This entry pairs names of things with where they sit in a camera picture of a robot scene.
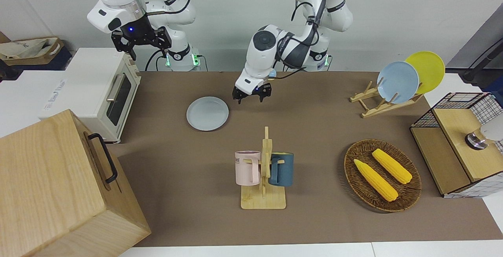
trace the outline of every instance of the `woven tray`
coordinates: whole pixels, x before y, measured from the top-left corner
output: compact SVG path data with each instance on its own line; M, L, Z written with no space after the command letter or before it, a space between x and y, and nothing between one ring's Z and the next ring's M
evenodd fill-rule
M403 185L384 169L372 157L372 152L380 148L388 153L412 175L412 180ZM398 198L393 202L386 201L370 184L354 165L354 159L359 159L371 166L398 192ZM365 139L354 143L344 157L344 171L347 182L352 190L368 205L385 212L399 212L412 207L421 195L421 178L412 161L395 146L376 139Z

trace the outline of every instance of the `brown paper mat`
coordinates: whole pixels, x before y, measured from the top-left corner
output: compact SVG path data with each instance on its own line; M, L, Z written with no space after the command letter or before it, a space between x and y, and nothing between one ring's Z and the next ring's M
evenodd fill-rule
M116 153L152 229L137 246L219 246L403 240L501 239L483 200L441 198L409 131L428 110L415 105L361 119L348 98L376 73L299 73L272 82L273 95L237 105L239 73L144 73ZM219 130L194 130L185 119L203 96L230 109ZM376 105L372 99L368 106ZM241 210L234 151L259 150L264 126L274 151L295 153L294 185L285 210ZM349 146L374 138L415 163L423 191L407 211L379 214L353 198L344 182Z

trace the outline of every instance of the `dark blue mug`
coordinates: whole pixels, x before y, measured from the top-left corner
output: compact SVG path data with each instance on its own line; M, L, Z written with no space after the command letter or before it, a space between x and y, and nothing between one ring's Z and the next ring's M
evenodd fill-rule
M269 184L282 187L289 187L293 184L293 153L272 153Z

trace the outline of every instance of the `wooden crate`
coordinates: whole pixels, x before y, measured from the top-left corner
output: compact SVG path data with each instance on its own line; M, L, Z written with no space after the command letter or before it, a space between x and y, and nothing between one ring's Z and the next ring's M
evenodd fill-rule
M66 110L0 138L0 256L116 257L150 234L117 158Z
M466 144L466 134L481 125L471 110L434 108L433 115L440 127L410 130L441 194L467 189L503 171L503 155L495 145L474 150Z

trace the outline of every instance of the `corn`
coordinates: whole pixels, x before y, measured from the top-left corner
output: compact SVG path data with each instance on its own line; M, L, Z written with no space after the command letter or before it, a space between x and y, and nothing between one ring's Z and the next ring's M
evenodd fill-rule
M376 149L372 152L372 156L401 184L408 184L412 179L412 175L399 162L386 154L383 150Z
M354 164L358 168L358 171L363 175L365 180L377 191L386 201L395 201L398 197L398 192L389 183L376 173L372 167L368 164L354 159Z

